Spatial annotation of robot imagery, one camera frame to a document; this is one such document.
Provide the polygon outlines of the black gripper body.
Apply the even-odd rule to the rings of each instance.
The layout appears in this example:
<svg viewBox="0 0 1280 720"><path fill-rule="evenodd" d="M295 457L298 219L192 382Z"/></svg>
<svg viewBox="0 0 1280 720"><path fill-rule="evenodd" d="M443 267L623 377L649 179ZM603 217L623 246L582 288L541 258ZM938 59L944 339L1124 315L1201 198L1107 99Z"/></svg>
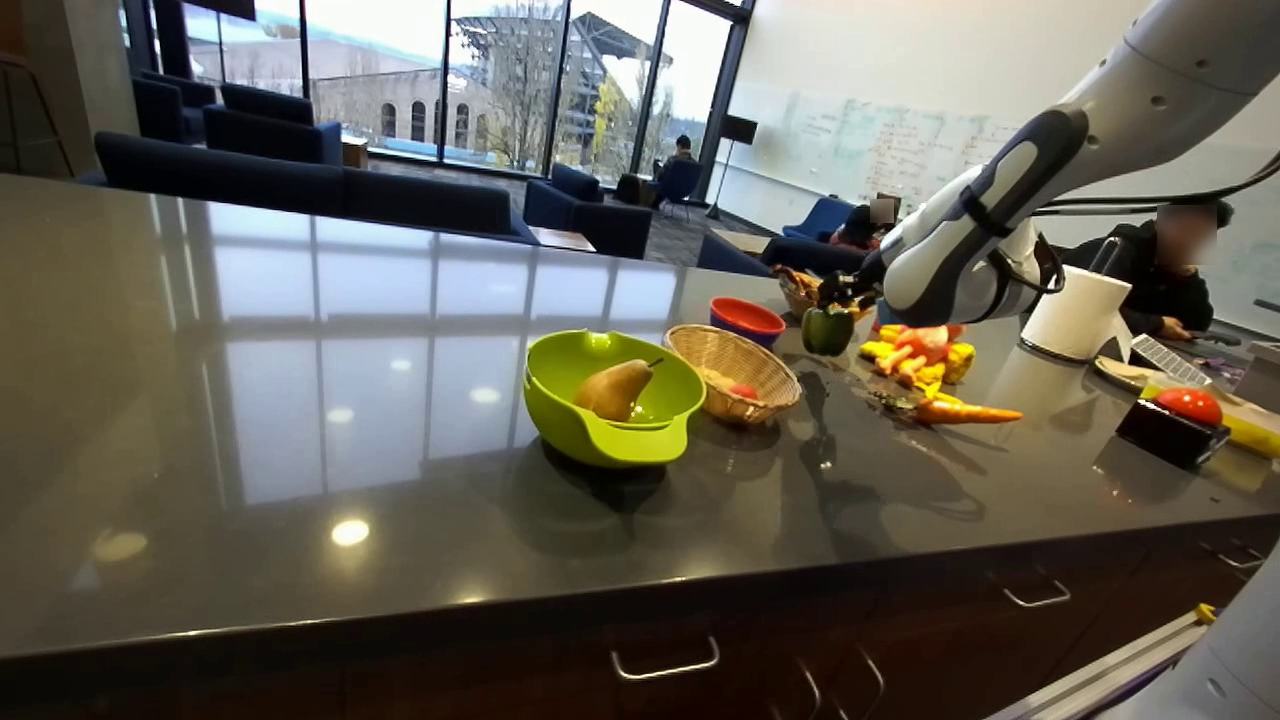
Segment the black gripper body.
<svg viewBox="0 0 1280 720"><path fill-rule="evenodd" d="M872 305L883 285L883 258L872 254L854 270L826 270L819 285L819 306L826 305Z"/></svg>

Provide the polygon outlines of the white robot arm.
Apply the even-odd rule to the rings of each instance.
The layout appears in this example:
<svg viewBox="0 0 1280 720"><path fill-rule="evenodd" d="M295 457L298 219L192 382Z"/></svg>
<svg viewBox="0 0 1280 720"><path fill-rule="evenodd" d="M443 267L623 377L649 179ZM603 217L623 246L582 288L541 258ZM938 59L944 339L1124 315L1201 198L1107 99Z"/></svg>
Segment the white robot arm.
<svg viewBox="0 0 1280 720"><path fill-rule="evenodd" d="M1027 217L1107 176L1169 163L1280 70L1280 0L1148 0L1124 38L989 159L907 212L854 267L883 319L1014 315L1065 285Z"/></svg>

